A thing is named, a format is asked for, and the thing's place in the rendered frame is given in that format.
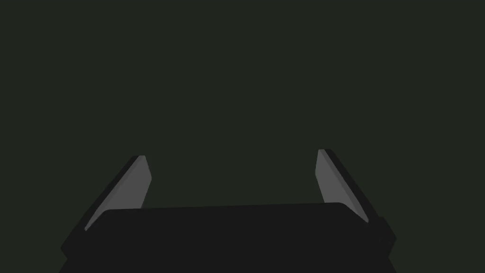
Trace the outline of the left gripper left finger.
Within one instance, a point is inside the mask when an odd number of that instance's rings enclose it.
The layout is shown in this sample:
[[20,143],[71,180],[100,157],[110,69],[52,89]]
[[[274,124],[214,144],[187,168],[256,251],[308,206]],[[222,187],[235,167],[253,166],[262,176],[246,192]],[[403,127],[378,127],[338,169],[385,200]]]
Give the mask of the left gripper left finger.
[[129,158],[81,217],[75,231],[86,231],[107,210],[140,209],[144,203],[152,174],[145,155]]

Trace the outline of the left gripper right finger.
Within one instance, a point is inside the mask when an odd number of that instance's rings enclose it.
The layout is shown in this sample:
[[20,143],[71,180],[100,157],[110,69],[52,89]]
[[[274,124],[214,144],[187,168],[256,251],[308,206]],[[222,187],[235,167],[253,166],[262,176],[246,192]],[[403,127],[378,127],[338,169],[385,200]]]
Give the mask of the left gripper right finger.
[[318,150],[315,177],[325,203],[341,203],[367,223],[378,218],[368,198],[332,150]]

